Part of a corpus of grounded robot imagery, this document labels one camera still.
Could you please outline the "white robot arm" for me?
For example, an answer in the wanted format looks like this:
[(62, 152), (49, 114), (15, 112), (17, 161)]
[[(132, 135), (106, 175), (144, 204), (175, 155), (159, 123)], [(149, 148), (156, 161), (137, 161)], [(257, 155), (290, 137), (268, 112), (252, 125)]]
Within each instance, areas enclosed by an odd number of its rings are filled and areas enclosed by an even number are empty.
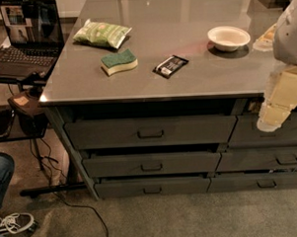
[(292, 0), (277, 23), (265, 34), (274, 57), (285, 64), (272, 71), (264, 88), (257, 128), (274, 132), (297, 108), (297, 0)]

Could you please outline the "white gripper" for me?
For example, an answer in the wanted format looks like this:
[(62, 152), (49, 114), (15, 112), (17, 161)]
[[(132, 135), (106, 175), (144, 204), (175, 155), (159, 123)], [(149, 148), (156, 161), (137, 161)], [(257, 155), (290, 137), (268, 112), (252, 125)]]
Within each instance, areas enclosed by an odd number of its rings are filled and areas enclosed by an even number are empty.
[(297, 66), (288, 66), (271, 73), (264, 90), (257, 127), (263, 132), (274, 132), (288, 119), (297, 106)]

